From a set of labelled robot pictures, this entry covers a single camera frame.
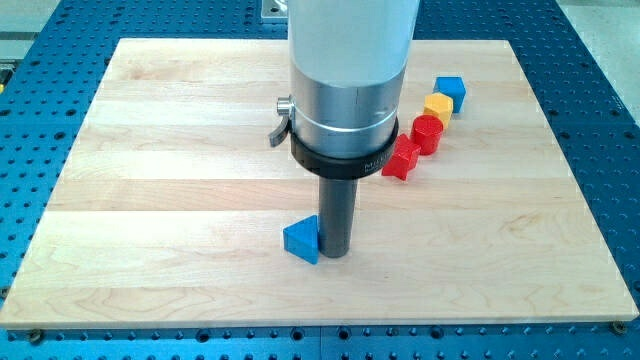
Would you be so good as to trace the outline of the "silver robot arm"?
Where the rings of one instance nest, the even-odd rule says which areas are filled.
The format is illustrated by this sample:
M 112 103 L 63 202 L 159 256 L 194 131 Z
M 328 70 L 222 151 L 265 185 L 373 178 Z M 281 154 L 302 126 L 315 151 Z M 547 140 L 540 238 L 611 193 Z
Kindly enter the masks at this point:
M 290 94 L 270 134 L 308 171 L 336 180 L 377 172 L 397 112 L 418 0 L 289 0 Z

